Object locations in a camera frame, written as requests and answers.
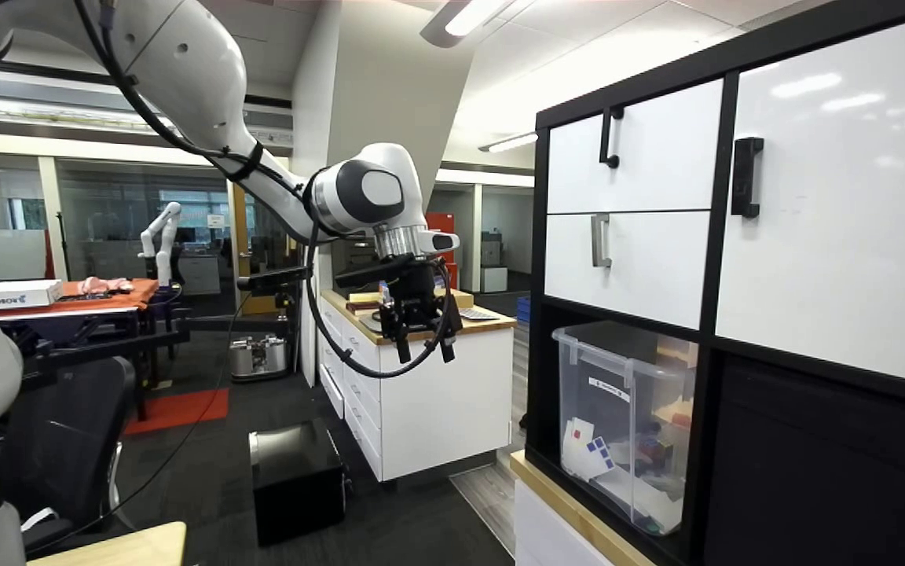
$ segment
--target black handle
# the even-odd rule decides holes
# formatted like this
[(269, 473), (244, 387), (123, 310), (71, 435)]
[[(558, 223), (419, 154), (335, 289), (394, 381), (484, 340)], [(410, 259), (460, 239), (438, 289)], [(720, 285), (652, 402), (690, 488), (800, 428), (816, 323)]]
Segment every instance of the black handle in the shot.
[(606, 163), (610, 171), (618, 167), (618, 154), (610, 154), (610, 129), (614, 129), (614, 120), (621, 120), (621, 108), (606, 108), (606, 111), (602, 111), (601, 163)]
[(732, 213), (759, 217), (759, 205), (753, 205), (753, 163), (762, 151), (762, 140), (735, 140), (735, 174), (732, 174)]

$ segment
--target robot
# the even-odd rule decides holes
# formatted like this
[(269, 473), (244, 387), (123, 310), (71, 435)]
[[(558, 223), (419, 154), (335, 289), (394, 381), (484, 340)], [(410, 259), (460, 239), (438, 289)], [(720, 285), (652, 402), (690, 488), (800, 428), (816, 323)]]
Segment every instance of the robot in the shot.
[(175, 223), (179, 223), (179, 201), (170, 201), (150, 223), (141, 231), (141, 253), (138, 259), (153, 261), (158, 282), (162, 297), (174, 297), (175, 289), (175, 270), (174, 270), (174, 241), (175, 241)]
[[(447, 309), (432, 298), (432, 259), (460, 241), (428, 231), (407, 151), (368, 145), (310, 180), (281, 171), (243, 123), (238, 43), (199, 0), (0, 0), (0, 61), (15, 30), (98, 56), (160, 140), (206, 156), (276, 210), (299, 241), (315, 250), (317, 233), (372, 239), (384, 263), (378, 276), (389, 289), (379, 309), (389, 337), (398, 340), (410, 323), (450, 323), (452, 298)], [(20, 371), (20, 353), (0, 335), (0, 414), (20, 390)], [(9, 562), (22, 562), (22, 542), (15, 509), (0, 500), (0, 566)]]

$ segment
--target black box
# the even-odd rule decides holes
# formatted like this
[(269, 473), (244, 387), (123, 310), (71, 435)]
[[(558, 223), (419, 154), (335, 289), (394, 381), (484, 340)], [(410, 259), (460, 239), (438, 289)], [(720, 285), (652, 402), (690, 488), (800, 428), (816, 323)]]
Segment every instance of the black box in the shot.
[(344, 516), (344, 473), (322, 423), (250, 431), (248, 447), (261, 548)]

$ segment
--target clear plastic bin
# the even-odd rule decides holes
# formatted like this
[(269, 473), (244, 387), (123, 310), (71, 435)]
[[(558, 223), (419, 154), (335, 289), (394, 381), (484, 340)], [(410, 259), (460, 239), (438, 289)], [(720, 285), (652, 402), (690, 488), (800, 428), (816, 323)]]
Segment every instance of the clear plastic bin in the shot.
[(558, 458), (640, 533), (683, 522), (697, 347), (610, 321), (558, 327)]

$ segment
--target black chair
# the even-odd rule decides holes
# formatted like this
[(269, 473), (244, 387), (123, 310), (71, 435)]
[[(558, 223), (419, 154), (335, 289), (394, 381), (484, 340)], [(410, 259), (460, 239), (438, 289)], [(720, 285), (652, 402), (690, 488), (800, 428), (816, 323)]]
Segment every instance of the black chair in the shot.
[(135, 368), (99, 360), (59, 368), (55, 381), (20, 397), (0, 447), (0, 496), (22, 522), (54, 509), (22, 535), (40, 556), (107, 513), (110, 465), (132, 413)]

